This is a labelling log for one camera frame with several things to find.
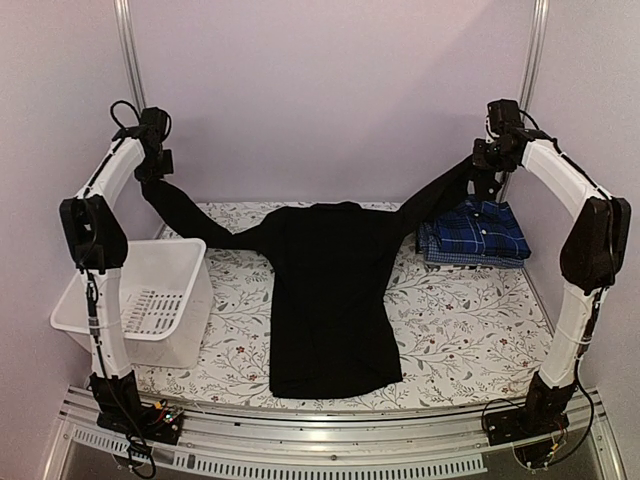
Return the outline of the black long sleeve shirt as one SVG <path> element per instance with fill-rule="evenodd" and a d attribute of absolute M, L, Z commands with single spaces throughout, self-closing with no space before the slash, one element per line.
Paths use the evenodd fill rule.
<path fill-rule="evenodd" d="M 395 211 L 357 203 L 281 207 L 232 233 L 160 177 L 145 200 L 174 232 L 211 249 L 248 250 L 274 271 L 269 390 L 276 398 L 341 399 L 402 380 L 384 295 L 397 253 L 418 226 L 459 205 L 474 172 L 466 158 Z"/>

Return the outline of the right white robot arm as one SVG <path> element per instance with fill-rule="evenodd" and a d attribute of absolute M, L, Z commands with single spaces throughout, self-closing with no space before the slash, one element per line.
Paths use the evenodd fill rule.
<path fill-rule="evenodd" d="M 560 252 L 563 300 L 551 349 L 533 375 L 517 427 L 537 436 L 560 423 L 578 387 L 579 362 L 589 349 L 601 304 L 624 260 L 631 206 L 596 183 L 541 130 L 509 127 L 487 141 L 477 139 L 474 166 L 487 172 L 521 167 L 564 205 L 573 226 Z"/>

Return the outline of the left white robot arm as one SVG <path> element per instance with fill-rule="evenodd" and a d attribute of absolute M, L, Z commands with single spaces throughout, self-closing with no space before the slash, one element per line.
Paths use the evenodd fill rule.
<path fill-rule="evenodd" d="M 129 244 L 113 208 L 131 177 L 145 183 L 173 172 L 171 153 L 163 148 L 172 120 L 158 107 L 138 111 L 125 100 L 114 102 L 109 113 L 118 127 L 111 145 L 84 186 L 61 202 L 59 214 L 85 289 L 94 398 L 103 416 L 126 433 L 138 434 L 148 426 L 149 415 L 122 331 L 120 279 Z"/>

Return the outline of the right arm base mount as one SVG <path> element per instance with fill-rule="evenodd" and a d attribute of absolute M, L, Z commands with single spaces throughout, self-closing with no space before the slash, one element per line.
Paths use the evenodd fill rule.
<path fill-rule="evenodd" d="M 569 427 L 565 413 L 534 419 L 524 405 L 507 398 L 487 402 L 481 412 L 481 427 L 491 446 L 519 442 L 551 433 L 560 433 Z"/>

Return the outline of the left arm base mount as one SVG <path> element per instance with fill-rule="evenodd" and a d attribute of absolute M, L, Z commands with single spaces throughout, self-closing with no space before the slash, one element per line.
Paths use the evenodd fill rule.
<path fill-rule="evenodd" d="M 139 408 L 104 407 L 97 420 L 103 429 L 122 434 L 141 434 L 145 440 L 177 445 L 180 439 L 185 410 L 161 400 Z"/>

